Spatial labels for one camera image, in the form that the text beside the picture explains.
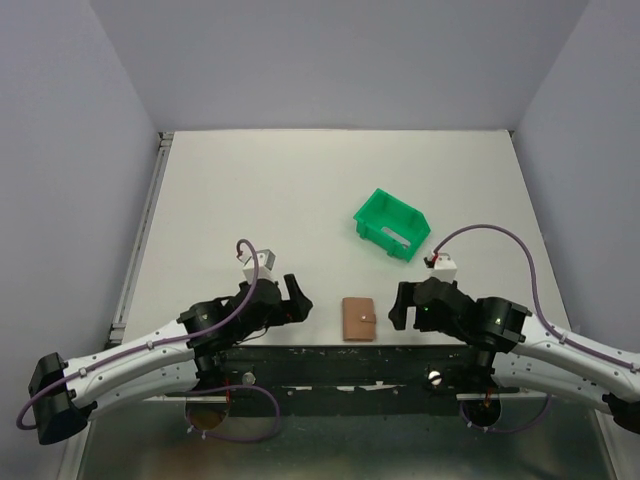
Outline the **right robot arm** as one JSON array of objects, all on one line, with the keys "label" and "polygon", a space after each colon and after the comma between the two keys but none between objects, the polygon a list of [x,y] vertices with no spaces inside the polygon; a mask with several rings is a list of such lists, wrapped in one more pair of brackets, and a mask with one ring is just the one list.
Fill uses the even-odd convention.
[{"label": "right robot arm", "polygon": [[393,327],[439,332],[470,346],[475,358],[460,367],[469,390],[525,388],[582,401],[621,428],[639,430],[638,355],[545,327],[528,308],[500,297],[477,300],[456,283],[431,277],[402,282],[388,317]]}]

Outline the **green plastic bin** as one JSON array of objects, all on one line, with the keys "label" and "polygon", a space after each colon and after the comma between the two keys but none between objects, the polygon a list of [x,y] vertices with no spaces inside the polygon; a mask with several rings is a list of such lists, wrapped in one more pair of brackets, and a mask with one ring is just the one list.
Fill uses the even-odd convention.
[{"label": "green plastic bin", "polygon": [[388,256],[410,262],[431,233],[425,215],[378,188],[353,216],[356,233]]}]

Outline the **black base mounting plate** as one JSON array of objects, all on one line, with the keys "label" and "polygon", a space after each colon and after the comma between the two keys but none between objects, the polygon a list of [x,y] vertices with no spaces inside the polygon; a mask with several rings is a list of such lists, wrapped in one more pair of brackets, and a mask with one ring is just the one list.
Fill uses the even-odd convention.
[{"label": "black base mounting plate", "polygon": [[463,345],[236,346],[197,359],[192,398],[230,387],[231,413],[265,417],[454,415],[502,392]]}]

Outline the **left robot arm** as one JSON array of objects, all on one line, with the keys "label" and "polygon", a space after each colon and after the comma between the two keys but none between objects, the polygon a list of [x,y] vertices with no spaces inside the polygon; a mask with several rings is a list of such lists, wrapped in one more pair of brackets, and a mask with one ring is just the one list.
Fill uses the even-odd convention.
[{"label": "left robot arm", "polygon": [[45,355],[36,363],[25,407],[33,413],[38,441],[64,441],[129,401],[192,390],[212,394],[222,380],[214,360],[219,352],[257,331],[302,322],[312,307],[294,275],[282,283],[260,278],[110,350],[68,360]]}]

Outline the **tan leather card holder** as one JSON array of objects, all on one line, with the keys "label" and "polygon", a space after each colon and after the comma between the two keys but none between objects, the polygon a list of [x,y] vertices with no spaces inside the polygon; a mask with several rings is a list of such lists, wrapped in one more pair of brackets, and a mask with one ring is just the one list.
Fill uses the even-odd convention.
[{"label": "tan leather card holder", "polygon": [[342,325],[344,341],[374,341],[376,339],[377,325],[374,301],[366,297],[343,298]]}]

